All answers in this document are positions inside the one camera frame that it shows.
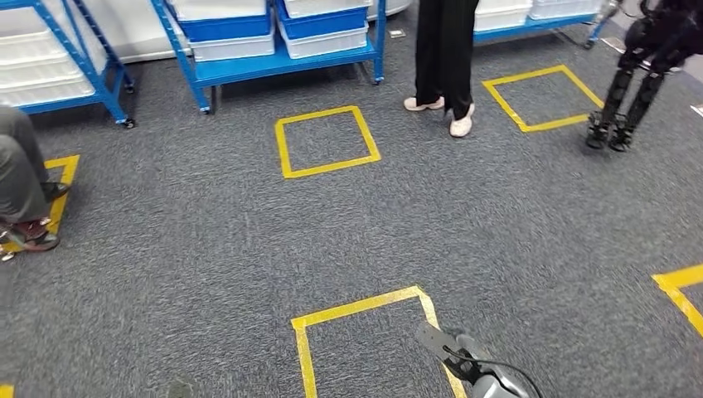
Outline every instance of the blue plastic bin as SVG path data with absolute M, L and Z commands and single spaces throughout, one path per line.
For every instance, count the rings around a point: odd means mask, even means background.
M 174 18 L 176 10 L 169 2 L 163 2 Z M 271 33 L 271 10 L 266 15 L 252 17 L 231 17 L 222 19 L 203 19 L 200 21 L 178 21 L 188 41 L 210 41 L 236 39 L 240 37 L 266 36 Z
M 330 12 L 311 17 L 291 18 L 286 11 L 284 0 L 275 0 L 276 13 L 283 23 L 288 39 L 327 35 L 328 33 L 361 29 L 366 26 L 368 7 Z

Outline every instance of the blue shelving unit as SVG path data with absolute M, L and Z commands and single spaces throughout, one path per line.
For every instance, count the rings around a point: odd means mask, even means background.
M 72 108 L 87 104 L 102 103 L 112 114 L 117 124 L 122 124 L 126 129 L 133 128 L 135 126 L 134 121 L 126 115 L 126 113 L 122 110 L 119 105 L 119 94 L 122 86 L 124 86 L 126 92 L 134 92 L 134 79 L 129 75 L 124 64 L 119 60 L 107 40 L 105 40 L 102 31 L 95 23 L 95 19 L 90 15 L 90 12 L 83 4 L 83 1 L 61 1 L 66 11 L 66 15 L 69 18 L 70 25 L 78 38 L 78 42 L 80 44 L 80 49 L 82 50 L 82 53 L 78 50 L 78 48 L 76 48 L 74 43 L 69 40 L 68 36 L 66 35 L 66 32 L 61 29 L 56 19 L 51 15 L 51 13 L 42 3 L 41 0 L 0 0 L 0 12 L 3 10 L 9 10 L 14 8 L 34 8 L 39 17 L 44 20 L 49 29 L 51 29 L 51 31 L 54 33 L 56 39 L 66 48 L 66 51 L 70 54 L 71 58 L 73 58 L 75 63 L 83 71 L 85 77 L 95 88 L 95 93 L 86 97 L 63 99 L 43 104 L 29 104 L 23 105 L 19 108 L 28 114 L 37 114 L 40 112 Z M 68 4 L 69 1 L 72 1 L 76 5 L 78 10 L 80 11 L 80 16 L 85 18 L 85 21 L 88 23 L 88 25 L 98 37 L 100 43 L 105 49 L 105 53 L 108 56 L 108 63 L 102 73 L 98 73 L 98 71 L 93 66 L 93 62 L 90 59 L 88 49 L 85 45 L 85 41 L 79 32 L 78 26 L 76 25 L 75 16 L 70 10 Z M 108 78 L 110 75 L 113 76 L 111 86 L 108 85 Z
M 349 51 L 340 51 L 323 56 L 312 56 L 292 60 L 288 56 L 283 39 L 276 35 L 276 52 L 271 56 L 256 56 L 234 60 L 191 62 L 181 46 L 173 26 L 168 18 L 170 7 L 164 6 L 165 0 L 152 0 L 163 28 L 166 30 L 168 40 L 176 52 L 178 63 L 184 76 L 191 87 L 200 111 L 210 113 L 211 105 L 205 97 L 204 89 L 226 85 L 237 81 L 257 79 L 260 77 L 281 75 L 284 73 L 298 72 L 354 64 L 362 61 L 374 61 L 374 78 L 377 84 L 383 81 L 383 50 L 385 45 L 385 11 L 379 12 L 376 20 L 376 39 L 373 44 L 368 42 L 366 47 Z M 379 10 L 385 10 L 385 0 L 379 0 Z
M 501 39 L 510 36 L 520 36 L 528 33 L 543 32 L 550 29 L 557 29 L 560 27 L 567 27 L 569 25 L 576 25 L 584 22 L 591 22 L 594 20 L 595 14 L 588 15 L 578 15 L 575 17 L 562 17 L 562 18 L 551 18 L 551 19 L 530 19 L 527 18 L 525 25 L 521 27 L 508 27 L 505 29 L 494 29 L 491 31 L 476 32 L 474 40 L 476 42 L 488 41 L 494 39 Z

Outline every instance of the black pants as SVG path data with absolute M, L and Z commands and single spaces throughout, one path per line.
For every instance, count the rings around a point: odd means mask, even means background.
M 418 105 L 444 95 L 444 110 L 463 119 L 473 103 L 471 58 L 478 0 L 420 0 L 415 50 Z

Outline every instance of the gray robotic hand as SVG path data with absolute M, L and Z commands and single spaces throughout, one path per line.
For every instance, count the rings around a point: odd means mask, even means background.
M 473 386 L 472 398 L 530 398 L 517 379 L 503 371 L 506 364 L 492 361 L 468 335 L 454 337 L 425 322 L 419 325 L 415 337 L 459 380 Z

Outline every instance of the white sneaker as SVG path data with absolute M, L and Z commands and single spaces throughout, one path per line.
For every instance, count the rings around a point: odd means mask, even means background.
M 439 97 L 437 101 L 427 105 L 417 105 L 417 98 L 410 97 L 403 102 L 404 107 L 411 112 L 420 112 L 425 109 L 442 109 L 444 108 L 444 97 Z
M 452 134 L 452 137 L 461 138 L 471 133 L 471 127 L 473 126 L 471 117 L 473 116 L 474 110 L 476 110 L 476 106 L 471 104 L 471 106 L 468 107 L 468 112 L 463 119 L 452 121 L 452 124 L 449 126 L 449 133 Z

